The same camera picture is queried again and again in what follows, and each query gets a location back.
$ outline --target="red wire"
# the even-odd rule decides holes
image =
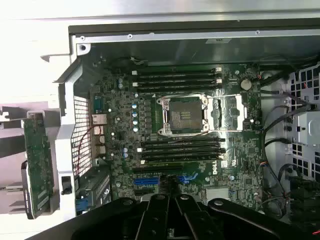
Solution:
[[[93,129],[96,126],[91,126],[86,132],[85,134],[82,136],[79,146],[78,146],[78,159],[76,161],[76,174],[79,174],[79,165],[80,165],[80,149],[81,149],[81,145],[82,145],[82,141],[84,140],[84,137],[90,132],[91,129]]]
[[[320,229],[318,231],[315,231],[312,233],[313,235],[317,235],[317,234],[320,234]]]

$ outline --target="green circuit board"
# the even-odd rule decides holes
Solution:
[[[33,113],[23,121],[30,198],[33,212],[48,207],[53,194],[54,178],[50,143],[42,113]]]
[[[218,70],[215,82],[199,86],[199,82],[194,81],[191,75],[185,92],[180,89],[180,85],[185,83],[179,84],[179,81],[168,76],[170,73],[181,73],[183,76],[212,69]],[[183,193],[198,196],[204,203],[213,195],[256,208],[255,196],[261,195],[260,183],[255,174],[261,161],[259,133],[262,128],[260,84],[256,81],[258,72],[258,69],[248,69],[245,64],[155,66],[139,69],[133,74],[106,71],[99,86],[92,88],[90,94],[94,113],[107,116],[103,131],[105,161],[111,168],[113,199],[139,199],[142,194],[157,193],[156,184],[135,184],[135,180],[167,174],[188,178],[195,176],[192,180],[181,183],[180,188]],[[140,76],[148,75],[155,77],[142,77],[142,84],[137,80]],[[250,80],[248,90],[241,88],[243,79]],[[213,98],[212,117],[216,131],[198,134],[199,124],[195,124],[195,118],[190,123],[190,111],[198,106],[199,101],[199,98],[190,97],[191,94]],[[166,96],[171,96],[170,108],[174,108],[182,116],[179,121],[185,120],[183,124],[173,122],[171,111],[168,121],[171,126],[176,127],[172,132],[195,136],[183,138],[160,134],[159,130],[164,126],[165,120],[159,99],[163,100]],[[237,130],[240,127],[237,112],[239,96],[245,109],[241,130]],[[189,101],[190,110],[184,110],[188,106],[183,105],[183,101]],[[206,142],[206,149],[197,141]],[[199,154],[190,153],[190,157],[182,157],[181,154],[186,154],[188,149],[175,145],[187,142],[194,144],[195,148],[192,149],[199,151]],[[213,149],[210,156],[207,154],[208,148]],[[172,154],[173,157],[168,160],[165,153]],[[150,172],[144,170],[147,169],[145,167],[157,167],[159,171]]]

